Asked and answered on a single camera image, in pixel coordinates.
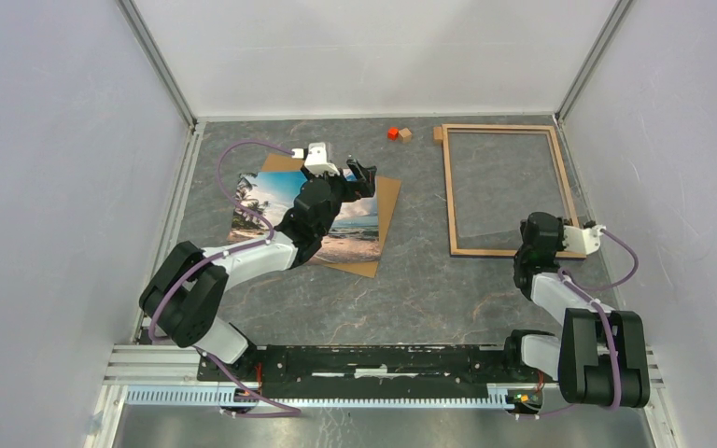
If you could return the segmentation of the tan wooden block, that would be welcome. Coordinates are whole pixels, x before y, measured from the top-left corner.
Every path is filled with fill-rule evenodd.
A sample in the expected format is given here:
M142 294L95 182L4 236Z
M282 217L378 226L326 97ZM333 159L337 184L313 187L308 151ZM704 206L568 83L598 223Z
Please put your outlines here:
M443 142L443 127L442 126L434 126L432 129L432 135L433 135L433 141L436 144L441 144Z

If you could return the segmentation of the wooden picture frame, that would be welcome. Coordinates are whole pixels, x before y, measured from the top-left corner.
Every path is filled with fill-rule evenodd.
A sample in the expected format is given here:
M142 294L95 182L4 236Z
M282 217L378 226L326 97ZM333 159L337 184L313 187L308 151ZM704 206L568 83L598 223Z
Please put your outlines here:
M554 125L522 124L455 124L445 123L436 126L434 132L441 132L443 151L443 169L445 184L445 202L448 222L449 253L453 257L463 258L500 258L511 259L515 249L473 249L461 248L457 238L457 207L454 194L453 170L449 138L452 133L498 133L498 134L542 134L546 136L551 153L557 184L563 206L570 224L579 224L579 216L572 195L561 145Z

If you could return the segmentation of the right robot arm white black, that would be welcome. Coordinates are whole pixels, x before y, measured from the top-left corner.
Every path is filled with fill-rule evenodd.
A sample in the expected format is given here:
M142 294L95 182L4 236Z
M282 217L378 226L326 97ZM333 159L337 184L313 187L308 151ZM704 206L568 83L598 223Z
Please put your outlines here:
M513 281L523 296L545 310L562 331L516 330L505 341L501 366L515 381L536 371L556 380L569 404L608 410L642 408L651 396L643 321L595 298L597 287L580 285L557 260L566 250L591 255L604 237L632 258L631 270L609 288L637 272L638 254L605 226L589 221L571 226L562 217L533 212L520 223L522 244L513 256Z

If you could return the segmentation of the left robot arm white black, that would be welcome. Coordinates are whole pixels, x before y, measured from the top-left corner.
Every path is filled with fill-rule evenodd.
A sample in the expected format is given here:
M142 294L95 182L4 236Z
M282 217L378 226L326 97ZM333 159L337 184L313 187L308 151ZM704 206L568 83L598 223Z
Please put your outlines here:
M245 380L256 368L251 341L218 317L226 291L267 273L287 271L309 261L343 204L370 198L376 191L374 166L355 159L341 169L304 165L305 181L281 222L264 237L222 247L200 248L190 241L173 247L139 298L149 317L148 337L193 347L220 360L233 380Z

